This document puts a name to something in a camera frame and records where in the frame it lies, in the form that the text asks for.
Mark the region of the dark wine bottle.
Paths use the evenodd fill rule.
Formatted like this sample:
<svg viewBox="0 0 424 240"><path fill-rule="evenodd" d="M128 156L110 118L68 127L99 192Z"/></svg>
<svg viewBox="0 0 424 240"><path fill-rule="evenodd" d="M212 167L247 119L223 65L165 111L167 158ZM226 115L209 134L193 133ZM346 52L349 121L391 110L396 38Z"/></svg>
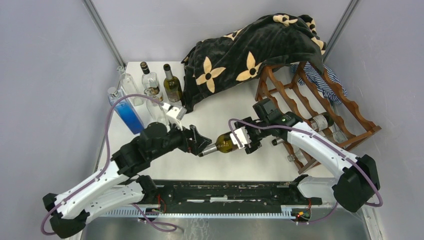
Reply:
<svg viewBox="0 0 424 240"><path fill-rule="evenodd" d="M207 146L207 148L203 151L202 155L199 155L199 157L203 157L214 152L221 152L226 154L236 150L238 149L236 149L236 146L233 144L230 138L230 131L229 131L227 133L223 133L219 135L215 143Z"/></svg>
<svg viewBox="0 0 424 240"><path fill-rule="evenodd" d="M328 112L320 113L308 120L311 123L311 128L316 132L321 132L334 125L334 120Z"/></svg>

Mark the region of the dark wine bottle front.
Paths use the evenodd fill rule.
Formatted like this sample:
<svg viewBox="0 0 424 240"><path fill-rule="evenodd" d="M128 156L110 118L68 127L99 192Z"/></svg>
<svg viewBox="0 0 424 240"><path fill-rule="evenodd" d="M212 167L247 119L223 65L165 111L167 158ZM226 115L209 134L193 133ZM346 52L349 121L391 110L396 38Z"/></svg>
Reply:
<svg viewBox="0 0 424 240"><path fill-rule="evenodd" d="M320 113L308 120L311 123L311 128L316 132L321 132L334 125L334 120L328 112Z"/></svg>

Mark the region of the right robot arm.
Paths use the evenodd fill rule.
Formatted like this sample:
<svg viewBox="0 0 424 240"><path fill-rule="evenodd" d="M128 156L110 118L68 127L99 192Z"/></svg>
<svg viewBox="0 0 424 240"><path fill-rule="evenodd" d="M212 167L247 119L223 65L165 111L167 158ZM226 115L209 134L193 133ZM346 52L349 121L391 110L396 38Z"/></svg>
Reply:
<svg viewBox="0 0 424 240"><path fill-rule="evenodd" d="M343 149L313 130L300 116L281 112L268 98L253 105L258 116L242 120L231 118L228 127L233 142L247 153L254 152L261 140L273 136L304 150L333 175L332 179L318 178L327 184L327 191L345 210L357 212L362 206L381 207L383 198L376 161Z"/></svg>

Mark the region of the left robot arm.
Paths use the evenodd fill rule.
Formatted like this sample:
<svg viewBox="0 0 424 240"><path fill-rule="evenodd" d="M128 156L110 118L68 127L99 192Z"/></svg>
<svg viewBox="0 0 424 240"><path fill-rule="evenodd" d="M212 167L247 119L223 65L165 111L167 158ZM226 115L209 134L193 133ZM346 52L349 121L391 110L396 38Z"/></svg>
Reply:
<svg viewBox="0 0 424 240"><path fill-rule="evenodd" d="M140 201L153 203L158 188L150 176L138 176L139 173L149 168L153 160L175 149L197 156L211 143L194 125L179 129L173 124L167 129L160 122L149 124L139 136L115 152L101 170L64 193L48 193L42 198L51 234L66 239L108 211ZM134 182L110 190L135 176L138 178Z"/></svg>

